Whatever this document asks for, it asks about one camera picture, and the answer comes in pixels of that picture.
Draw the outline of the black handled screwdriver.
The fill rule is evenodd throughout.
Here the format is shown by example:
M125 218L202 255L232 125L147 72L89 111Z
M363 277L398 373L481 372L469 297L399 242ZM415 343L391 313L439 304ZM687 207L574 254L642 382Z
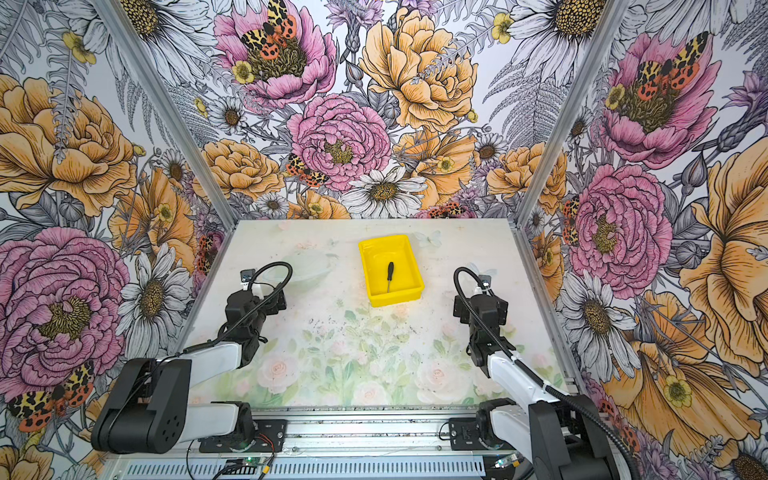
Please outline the black handled screwdriver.
M394 278L395 263L389 262L387 266L387 289L386 293L389 294L392 291L392 281Z

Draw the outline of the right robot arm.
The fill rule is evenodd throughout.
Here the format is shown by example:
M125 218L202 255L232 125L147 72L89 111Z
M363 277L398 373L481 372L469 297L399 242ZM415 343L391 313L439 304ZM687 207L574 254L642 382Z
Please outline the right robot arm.
M484 444L513 447L538 479L639 479L630 447L601 419L592 401L552 385L502 335L508 302L466 267L453 272L453 284L453 316L469 327L467 354L507 394L478 410Z

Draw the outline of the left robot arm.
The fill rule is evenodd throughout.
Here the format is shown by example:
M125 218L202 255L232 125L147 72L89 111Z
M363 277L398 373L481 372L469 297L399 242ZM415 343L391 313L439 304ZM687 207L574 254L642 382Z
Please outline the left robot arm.
M256 437L246 402L216 401L192 405L192 387L248 366L267 338L266 319L286 309L284 289L293 276L284 261L269 263L284 278L259 297L254 284L229 295L225 321L215 338L163 359L134 358L121 370L91 430L91 446L118 455L164 454L177 444L210 440L240 448Z

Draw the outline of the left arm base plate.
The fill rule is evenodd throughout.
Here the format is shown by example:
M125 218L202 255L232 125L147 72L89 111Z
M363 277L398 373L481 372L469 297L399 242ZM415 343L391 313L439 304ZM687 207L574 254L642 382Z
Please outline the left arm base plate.
M288 422L284 419L254 419L237 426L233 433L200 441L201 453L279 453L283 450Z

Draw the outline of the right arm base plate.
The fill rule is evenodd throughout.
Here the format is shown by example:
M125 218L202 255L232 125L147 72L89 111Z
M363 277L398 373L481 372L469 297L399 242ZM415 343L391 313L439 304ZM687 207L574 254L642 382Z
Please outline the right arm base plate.
M499 448L481 437L477 421L470 418L453 417L448 420L448 442L452 451L491 451Z

